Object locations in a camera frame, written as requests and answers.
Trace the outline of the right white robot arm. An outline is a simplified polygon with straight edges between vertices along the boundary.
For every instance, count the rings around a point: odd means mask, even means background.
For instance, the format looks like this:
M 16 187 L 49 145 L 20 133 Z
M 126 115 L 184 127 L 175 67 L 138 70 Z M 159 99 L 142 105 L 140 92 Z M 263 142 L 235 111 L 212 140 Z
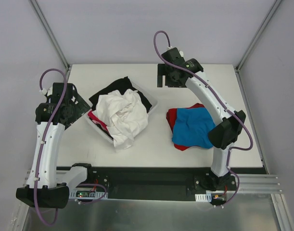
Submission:
M 215 123 L 215 128 L 207 135 L 213 145 L 213 161 L 209 174 L 200 180 L 200 186 L 210 191 L 220 190 L 230 178 L 230 152 L 241 131 L 246 128 L 246 115 L 242 110 L 235 111 L 213 89 L 196 59 L 184 60 L 176 47 L 168 47 L 159 57 L 163 63 L 158 65 L 158 75 L 165 76 L 165 85 L 191 90 Z

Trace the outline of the white plastic basket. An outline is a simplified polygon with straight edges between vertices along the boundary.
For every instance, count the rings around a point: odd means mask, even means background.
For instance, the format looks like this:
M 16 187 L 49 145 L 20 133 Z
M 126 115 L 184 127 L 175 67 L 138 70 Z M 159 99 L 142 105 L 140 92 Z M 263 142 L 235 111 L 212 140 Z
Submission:
M 153 95 L 151 95 L 148 92 L 148 90 L 138 85 L 132 79 L 129 79 L 129 80 L 133 88 L 135 88 L 138 91 L 138 93 L 144 97 L 141 101 L 143 105 L 146 107 L 148 115 L 151 115 L 158 106 L 158 100 Z M 90 125 L 90 127 L 94 129 L 101 137 L 103 137 L 110 144 L 114 144 L 113 138 L 109 135 L 108 131 L 104 128 L 104 125 L 102 125 L 100 122 L 92 120 L 91 117 L 89 117 L 88 113 L 86 113 L 83 117 L 85 118 L 86 122 Z

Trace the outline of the white t shirt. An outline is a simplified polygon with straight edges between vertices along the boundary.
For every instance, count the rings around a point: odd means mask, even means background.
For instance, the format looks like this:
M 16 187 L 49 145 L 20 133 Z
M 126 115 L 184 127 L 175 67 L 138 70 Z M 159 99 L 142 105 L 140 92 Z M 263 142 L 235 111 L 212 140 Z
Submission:
M 131 147 L 134 138 L 148 126 L 149 116 L 137 90 L 100 95 L 92 113 L 106 125 L 117 152 Z

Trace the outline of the blue t shirt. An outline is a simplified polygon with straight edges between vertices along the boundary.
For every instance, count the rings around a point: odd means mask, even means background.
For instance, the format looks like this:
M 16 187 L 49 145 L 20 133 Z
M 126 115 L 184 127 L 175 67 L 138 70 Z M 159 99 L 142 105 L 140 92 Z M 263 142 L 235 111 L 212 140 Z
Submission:
M 206 108 L 178 108 L 173 126 L 172 142 L 176 145 L 211 149 L 208 133 L 215 128 Z

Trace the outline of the red t shirt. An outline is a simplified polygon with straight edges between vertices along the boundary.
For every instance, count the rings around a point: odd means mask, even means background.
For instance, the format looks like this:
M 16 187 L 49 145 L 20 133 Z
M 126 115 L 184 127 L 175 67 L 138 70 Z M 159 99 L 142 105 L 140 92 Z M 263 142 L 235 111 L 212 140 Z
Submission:
M 204 108 L 204 107 L 205 106 L 203 104 L 196 103 L 193 106 L 185 108 L 185 109 Z M 168 112 L 166 113 L 166 120 L 169 124 L 169 127 L 170 127 L 172 133 L 173 133 L 173 128 L 174 128 L 176 119 L 177 119 L 177 108 L 169 109 Z M 175 143 L 174 143 L 174 147 L 180 151 L 185 151 L 190 148 L 189 146 L 177 145 Z

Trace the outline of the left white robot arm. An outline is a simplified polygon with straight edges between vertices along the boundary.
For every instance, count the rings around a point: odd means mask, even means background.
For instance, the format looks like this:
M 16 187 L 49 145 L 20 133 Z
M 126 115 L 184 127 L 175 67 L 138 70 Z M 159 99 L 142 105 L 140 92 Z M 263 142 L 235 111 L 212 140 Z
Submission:
M 54 83 L 46 102 L 36 108 L 37 144 L 26 185 L 16 198 L 30 207 L 65 208 L 70 192 L 79 184 L 89 187 L 95 176 L 91 164 L 75 163 L 60 179 L 57 159 L 64 131 L 90 110 L 74 84 Z

